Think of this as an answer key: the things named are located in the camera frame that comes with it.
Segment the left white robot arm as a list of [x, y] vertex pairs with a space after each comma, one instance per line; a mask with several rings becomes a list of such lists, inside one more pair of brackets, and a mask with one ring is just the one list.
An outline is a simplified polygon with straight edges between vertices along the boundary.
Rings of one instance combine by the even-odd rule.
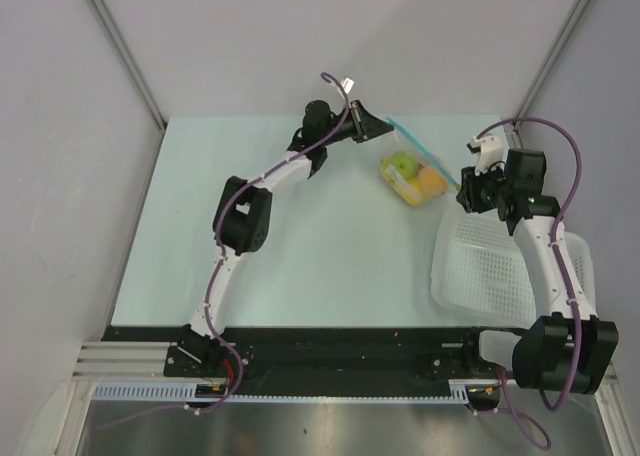
[[226, 181], [212, 223], [220, 254], [203, 302], [177, 341], [178, 351], [197, 374], [214, 373], [222, 352], [230, 348], [222, 341], [225, 299], [238, 268], [266, 242], [274, 195], [315, 175], [328, 157], [329, 145], [345, 139], [364, 143], [393, 130], [358, 100], [346, 103], [340, 114], [323, 100], [312, 101], [280, 162], [252, 180], [232, 176]]

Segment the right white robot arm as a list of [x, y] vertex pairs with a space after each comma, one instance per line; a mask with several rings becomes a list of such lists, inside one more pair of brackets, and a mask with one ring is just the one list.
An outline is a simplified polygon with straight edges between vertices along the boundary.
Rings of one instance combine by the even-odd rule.
[[497, 212], [520, 250], [536, 320], [510, 357], [519, 387], [596, 392], [619, 341], [616, 325], [600, 319], [570, 261], [561, 206], [544, 194], [546, 157], [539, 151], [469, 144], [477, 162], [461, 171], [457, 201], [468, 213]]

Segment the clear zip top bag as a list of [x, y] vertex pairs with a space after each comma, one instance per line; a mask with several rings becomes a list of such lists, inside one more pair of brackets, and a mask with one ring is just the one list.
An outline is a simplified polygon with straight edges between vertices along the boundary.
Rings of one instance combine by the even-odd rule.
[[392, 142], [379, 163], [379, 172], [390, 188], [408, 205], [422, 206], [460, 184], [445, 163], [394, 119]]

